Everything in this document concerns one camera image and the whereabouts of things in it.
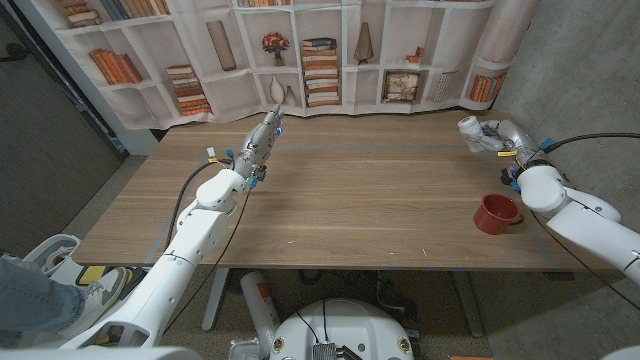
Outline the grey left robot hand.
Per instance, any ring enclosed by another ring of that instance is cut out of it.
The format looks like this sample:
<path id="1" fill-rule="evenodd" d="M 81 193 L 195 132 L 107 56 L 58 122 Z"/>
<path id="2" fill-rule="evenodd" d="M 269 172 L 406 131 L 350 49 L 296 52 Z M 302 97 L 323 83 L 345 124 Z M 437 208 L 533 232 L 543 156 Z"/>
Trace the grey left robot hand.
<path id="1" fill-rule="evenodd" d="M 282 113 L 275 105 L 264 120 L 245 137 L 239 155 L 233 160 L 233 170 L 245 179 L 252 177 L 270 156 L 271 149 L 282 133 Z"/>

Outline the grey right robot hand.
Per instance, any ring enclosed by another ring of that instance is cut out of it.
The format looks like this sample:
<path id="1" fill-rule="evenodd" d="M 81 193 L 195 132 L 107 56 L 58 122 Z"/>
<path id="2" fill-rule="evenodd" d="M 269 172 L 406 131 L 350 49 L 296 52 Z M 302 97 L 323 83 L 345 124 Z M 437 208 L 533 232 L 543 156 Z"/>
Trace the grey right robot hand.
<path id="1" fill-rule="evenodd" d="M 494 152 L 514 152 L 515 162 L 522 168 L 551 163 L 544 158 L 539 146 L 518 125 L 510 120 L 483 121 L 474 129 L 475 134 L 467 139 L 483 150 Z"/>

